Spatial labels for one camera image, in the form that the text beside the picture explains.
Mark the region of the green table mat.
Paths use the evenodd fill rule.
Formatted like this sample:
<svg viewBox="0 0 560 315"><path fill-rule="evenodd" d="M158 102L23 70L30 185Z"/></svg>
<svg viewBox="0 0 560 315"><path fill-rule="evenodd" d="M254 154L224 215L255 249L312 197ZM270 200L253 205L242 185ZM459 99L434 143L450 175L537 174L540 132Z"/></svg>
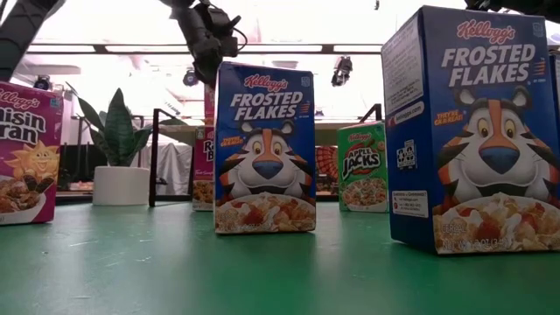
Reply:
<svg viewBox="0 0 560 315"><path fill-rule="evenodd" d="M0 227L0 315L560 315L560 253L436 256L385 214L218 236L187 204L60 206Z"/></svg>

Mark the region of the blue Frosted Flakes cereal box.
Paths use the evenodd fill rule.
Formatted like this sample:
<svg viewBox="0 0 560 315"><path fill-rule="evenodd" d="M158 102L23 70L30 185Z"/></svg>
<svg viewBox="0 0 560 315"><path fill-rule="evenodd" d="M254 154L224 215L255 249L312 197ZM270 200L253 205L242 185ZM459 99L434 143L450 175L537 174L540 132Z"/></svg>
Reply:
<svg viewBox="0 0 560 315"><path fill-rule="evenodd" d="M556 111L556 126L560 133L560 53L549 56L552 92Z"/></svg>
<svg viewBox="0 0 560 315"><path fill-rule="evenodd" d="M425 5L381 62L391 237L439 255L560 251L544 19Z"/></svg>
<svg viewBox="0 0 560 315"><path fill-rule="evenodd" d="M216 234L314 230L313 74L223 62L215 96Z"/></svg>

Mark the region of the green Apple Jacks cereal box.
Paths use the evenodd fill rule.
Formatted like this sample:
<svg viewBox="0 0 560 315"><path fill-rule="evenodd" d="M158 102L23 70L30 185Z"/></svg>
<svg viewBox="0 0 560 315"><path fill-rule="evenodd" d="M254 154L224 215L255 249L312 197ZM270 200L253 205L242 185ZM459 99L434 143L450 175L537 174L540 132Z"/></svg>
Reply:
<svg viewBox="0 0 560 315"><path fill-rule="evenodd" d="M340 211L388 211L385 141L383 121L358 123L337 131Z"/></svg>

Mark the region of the pink Raisin Bran cereal box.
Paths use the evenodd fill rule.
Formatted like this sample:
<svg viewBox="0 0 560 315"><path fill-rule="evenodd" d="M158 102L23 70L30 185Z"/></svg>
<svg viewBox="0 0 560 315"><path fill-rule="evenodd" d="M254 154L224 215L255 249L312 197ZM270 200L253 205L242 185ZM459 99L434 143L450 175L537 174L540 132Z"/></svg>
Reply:
<svg viewBox="0 0 560 315"><path fill-rule="evenodd" d="M0 81L0 226L54 217L62 98Z"/></svg>
<svg viewBox="0 0 560 315"><path fill-rule="evenodd" d="M214 207L214 127L199 126L193 147L192 208L212 211Z"/></svg>
<svg viewBox="0 0 560 315"><path fill-rule="evenodd" d="M204 122L206 126L214 125L214 110L215 110L215 96L214 89L210 85L204 86Z"/></svg>

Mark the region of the white cloth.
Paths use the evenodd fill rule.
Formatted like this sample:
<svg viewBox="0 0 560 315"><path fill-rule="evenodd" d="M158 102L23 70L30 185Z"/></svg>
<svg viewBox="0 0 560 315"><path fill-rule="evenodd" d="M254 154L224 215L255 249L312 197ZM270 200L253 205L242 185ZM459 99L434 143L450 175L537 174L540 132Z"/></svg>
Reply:
<svg viewBox="0 0 560 315"><path fill-rule="evenodd" d="M163 143L157 145L156 195L187 195L193 148L187 144ZM136 154L131 167L151 169L151 145ZM142 175L131 184L132 192L149 196L149 175Z"/></svg>

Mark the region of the black horizontal overhead beam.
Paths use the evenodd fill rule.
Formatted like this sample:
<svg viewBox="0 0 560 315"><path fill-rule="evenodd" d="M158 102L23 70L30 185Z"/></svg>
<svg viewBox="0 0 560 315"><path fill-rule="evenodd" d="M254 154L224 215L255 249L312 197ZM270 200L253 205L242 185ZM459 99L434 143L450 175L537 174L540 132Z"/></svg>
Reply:
<svg viewBox="0 0 560 315"><path fill-rule="evenodd" d="M376 55L381 53L380 44L247 44L241 54L329 54L329 55ZM186 45L179 44L32 44L29 54L100 54L100 55L167 55L188 54Z"/></svg>

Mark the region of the red lattice patterned object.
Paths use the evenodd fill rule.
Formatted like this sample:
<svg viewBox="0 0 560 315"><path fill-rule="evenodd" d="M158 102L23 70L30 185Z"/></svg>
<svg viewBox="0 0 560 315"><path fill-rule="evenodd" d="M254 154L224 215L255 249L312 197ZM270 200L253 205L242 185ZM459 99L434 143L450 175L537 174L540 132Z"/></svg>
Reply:
<svg viewBox="0 0 560 315"><path fill-rule="evenodd" d="M339 190L338 148L316 146L317 192L337 195Z"/></svg>

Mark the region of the green plant in white pot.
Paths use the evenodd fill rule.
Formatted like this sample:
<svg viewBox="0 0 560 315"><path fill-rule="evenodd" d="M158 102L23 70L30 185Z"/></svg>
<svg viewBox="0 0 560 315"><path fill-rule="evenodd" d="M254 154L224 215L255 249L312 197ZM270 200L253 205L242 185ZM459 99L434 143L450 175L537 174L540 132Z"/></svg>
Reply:
<svg viewBox="0 0 560 315"><path fill-rule="evenodd" d="M150 196L150 170L132 165L146 146L153 127L134 127L133 117L118 88L105 115L82 97L77 98L94 145L107 164L94 169L93 204L96 206L146 206Z"/></svg>

